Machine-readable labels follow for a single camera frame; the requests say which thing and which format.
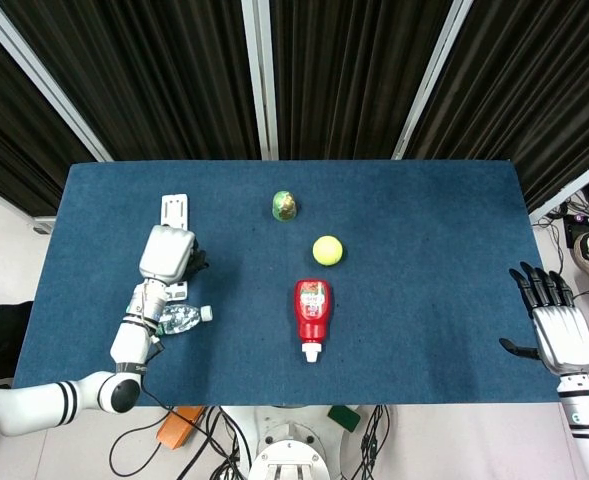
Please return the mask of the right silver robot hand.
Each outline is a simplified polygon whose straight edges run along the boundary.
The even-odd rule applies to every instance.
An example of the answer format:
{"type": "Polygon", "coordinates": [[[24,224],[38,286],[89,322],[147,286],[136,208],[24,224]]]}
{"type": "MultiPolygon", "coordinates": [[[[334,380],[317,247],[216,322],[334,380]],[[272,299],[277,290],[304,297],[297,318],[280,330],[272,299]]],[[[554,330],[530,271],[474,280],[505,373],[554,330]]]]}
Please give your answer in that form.
{"type": "Polygon", "coordinates": [[[510,354],[542,362],[552,374],[589,373],[589,327],[574,303],[574,293],[563,277],[526,262],[509,270],[515,281],[537,340],[535,347],[499,340],[510,354]]]}

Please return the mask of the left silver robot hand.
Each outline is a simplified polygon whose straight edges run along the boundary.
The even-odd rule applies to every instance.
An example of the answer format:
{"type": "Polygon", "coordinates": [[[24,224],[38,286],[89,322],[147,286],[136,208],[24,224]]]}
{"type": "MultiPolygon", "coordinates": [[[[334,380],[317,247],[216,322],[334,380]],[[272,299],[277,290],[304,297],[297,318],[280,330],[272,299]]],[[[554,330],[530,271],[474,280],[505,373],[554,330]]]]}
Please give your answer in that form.
{"type": "Polygon", "coordinates": [[[139,263],[141,276],[166,285],[178,282],[185,272],[195,241],[195,234],[189,230],[155,225],[139,263]]]}

